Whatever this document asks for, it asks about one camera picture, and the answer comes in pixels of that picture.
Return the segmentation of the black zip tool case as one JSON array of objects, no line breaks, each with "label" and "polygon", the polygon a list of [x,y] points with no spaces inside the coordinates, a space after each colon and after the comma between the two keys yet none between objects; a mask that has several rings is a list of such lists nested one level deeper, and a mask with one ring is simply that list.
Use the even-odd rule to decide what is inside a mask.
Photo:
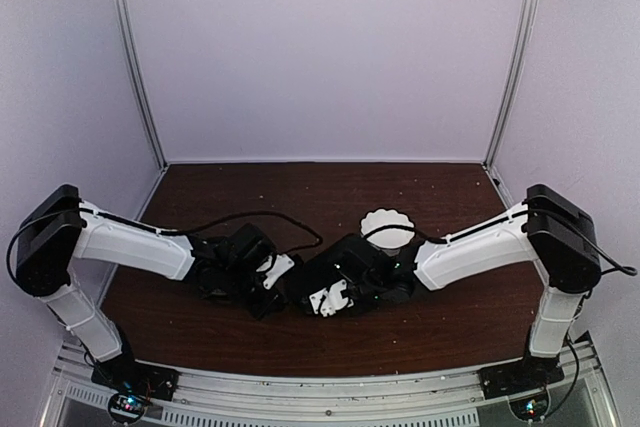
[{"label": "black zip tool case", "polygon": [[325,254],[326,250],[304,262],[301,266],[294,267],[286,275],[286,295],[297,307],[299,307],[299,300],[303,296],[314,293],[324,287],[329,287],[340,280],[346,280],[328,263],[328,256]]}]

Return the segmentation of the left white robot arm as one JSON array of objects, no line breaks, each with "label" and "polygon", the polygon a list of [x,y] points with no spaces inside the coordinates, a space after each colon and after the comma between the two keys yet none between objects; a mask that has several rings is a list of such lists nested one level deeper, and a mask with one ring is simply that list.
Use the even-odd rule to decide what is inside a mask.
[{"label": "left white robot arm", "polygon": [[104,261],[195,286],[206,298],[226,298],[261,319],[284,303],[277,284],[297,258],[278,252],[256,226],[203,239],[193,231],[163,230],[128,220],[81,199],[62,185],[20,225],[6,250],[11,280],[40,299],[74,334],[106,376],[123,391],[144,380],[126,354],[125,337],[81,290],[70,264]]}]

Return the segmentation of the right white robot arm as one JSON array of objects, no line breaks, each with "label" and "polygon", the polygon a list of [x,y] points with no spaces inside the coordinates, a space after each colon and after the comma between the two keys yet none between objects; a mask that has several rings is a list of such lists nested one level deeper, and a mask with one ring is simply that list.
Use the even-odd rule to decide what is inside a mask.
[{"label": "right white robot arm", "polygon": [[581,299],[601,280],[592,218],[544,184],[504,213],[444,237],[429,237],[394,209],[368,212],[360,231],[303,264],[287,282],[307,314],[408,300],[417,283],[441,290],[490,270],[539,262],[547,285],[528,337],[527,355],[513,366],[519,387],[535,387],[551,371]]}]

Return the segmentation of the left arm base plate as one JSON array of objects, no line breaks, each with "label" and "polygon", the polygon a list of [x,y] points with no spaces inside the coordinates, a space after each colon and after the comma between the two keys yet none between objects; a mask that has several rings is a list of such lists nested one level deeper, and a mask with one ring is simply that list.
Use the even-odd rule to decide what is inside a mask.
[{"label": "left arm base plate", "polygon": [[116,365],[97,363],[91,375],[95,384],[142,398],[171,401],[177,388],[179,372],[134,361]]}]

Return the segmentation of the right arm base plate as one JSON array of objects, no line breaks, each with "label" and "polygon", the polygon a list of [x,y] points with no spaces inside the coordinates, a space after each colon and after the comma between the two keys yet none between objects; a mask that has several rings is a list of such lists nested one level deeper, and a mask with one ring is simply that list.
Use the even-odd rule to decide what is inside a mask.
[{"label": "right arm base plate", "polygon": [[565,375],[557,362],[549,364],[521,359],[484,367],[478,371],[478,377],[484,398],[489,400],[540,389],[562,381]]}]

